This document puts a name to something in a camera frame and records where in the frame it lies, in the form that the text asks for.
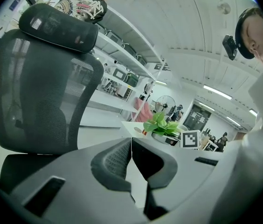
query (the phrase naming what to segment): pink object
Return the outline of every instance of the pink object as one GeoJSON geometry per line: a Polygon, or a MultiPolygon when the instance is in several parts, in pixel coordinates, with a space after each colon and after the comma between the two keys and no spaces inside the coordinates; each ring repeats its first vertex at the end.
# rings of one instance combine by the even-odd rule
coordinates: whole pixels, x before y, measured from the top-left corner
{"type": "MultiPolygon", "coordinates": [[[[142,105],[143,100],[136,98],[135,104],[133,107],[135,107],[137,110],[140,108],[142,105]]],[[[153,114],[150,111],[150,107],[148,102],[145,102],[143,109],[141,110],[140,114],[136,118],[135,122],[146,122],[148,119],[152,119],[153,114]]]]}

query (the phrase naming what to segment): chair headrest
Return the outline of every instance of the chair headrest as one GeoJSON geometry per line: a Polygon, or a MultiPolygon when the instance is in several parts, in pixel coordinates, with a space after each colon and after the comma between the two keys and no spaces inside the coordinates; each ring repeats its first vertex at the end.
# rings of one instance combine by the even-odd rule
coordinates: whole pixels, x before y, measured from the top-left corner
{"type": "Polygon", "coordinates": [[[98,34],[97,26],[42,3],[29,7],[23,13],[19,28],[41,40],[82,53],[93,49],[98,34]]]}

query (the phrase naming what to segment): shelf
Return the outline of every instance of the shelf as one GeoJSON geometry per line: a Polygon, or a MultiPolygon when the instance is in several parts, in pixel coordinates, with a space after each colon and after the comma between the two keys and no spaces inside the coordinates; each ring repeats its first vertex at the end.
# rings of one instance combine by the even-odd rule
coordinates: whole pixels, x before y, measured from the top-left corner
{"type": "Polygon", "coordinates": [[[125,121],[125,119],[119,113],[86,107],[80,125],[121,128],[122,121],[125,121]]]}
{"type": "Polygon", "coordinates": [[[147,62],[163,63],[160,55],[153,47],[152,41],[145,38],[131,22],[109,5],[107,13],[99,24],[106,29],[112,30],[124,42],[129,43],[147,62]]]}
{"type": "Polygon", "coordinates": [[[145,97],[147,96],[145,93],[139,91],[137,88],[130,86],[129,84],[125,83],[124,81],[119,80],[118,78],[116,78],[116,77],[114,77],[114,76],[112,76],[112,75],[110,75],[110,74],[108,74],[106,72],[104,73],[104,77],[107,78],[107,79],[110,79],[112,81],[115,81],[118,84],[126,86],[127,88],[131,89],[132,91],[135,91],[136,93],[139,93],[139,94],[141,94],[141,95],[143,95],[145,97]]]}
{"type": "Polygon", "coordinates": [[[107,93],[101,92],[101,91],[95,91],[90,99],[90,101],[111,106],[120,110],[126,110],[136,113],[137,110],[126,101],[117,98],[115,96],[109,95],[107,93]]]}
{"type": "Polygon", "coordinates": [[[123,66],[127,67],[135,74],[155,80],[152,73],[149,72],[139,61],[137,61],[136,58],[104,34],[100,32],[98,33],[95,46],[97,49],[120,62],[123,66]]]}

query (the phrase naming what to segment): stand fan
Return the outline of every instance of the stand fan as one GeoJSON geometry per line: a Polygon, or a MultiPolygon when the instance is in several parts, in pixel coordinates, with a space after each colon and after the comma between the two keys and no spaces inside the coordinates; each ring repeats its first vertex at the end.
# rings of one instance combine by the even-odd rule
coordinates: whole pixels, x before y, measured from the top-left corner
{"type": "Polygon", "coordinates": [[[165,114],[167,114],[168,112],[166,109],[171,110],[171,108],[174,106],[176,106],[174,99],[171,96],[164,95],[156,101],[155,110],[156,112],[165,111],[165,114]]]}

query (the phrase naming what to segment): floor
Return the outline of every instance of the floor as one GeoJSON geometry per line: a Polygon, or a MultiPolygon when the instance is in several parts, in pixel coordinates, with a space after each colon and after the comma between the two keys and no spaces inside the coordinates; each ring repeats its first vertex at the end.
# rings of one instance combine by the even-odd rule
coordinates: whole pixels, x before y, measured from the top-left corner
{"type": "MultiPolygon", "coordinates": [[[[81,127],[78,134],[78,149],[91,147],[110,140],[130,137],[131,134],[123,126],[120,129],[81,127]]],[[[19,154],[0,146],[0,172],[5,158],[9,154],[19,154]]],[[[131,160],[127,167],[126,180],[131,183],[131,195],[138,208],[143,208],[146,199],[147,182],[139,172],[134,161],[131,160]]]]}

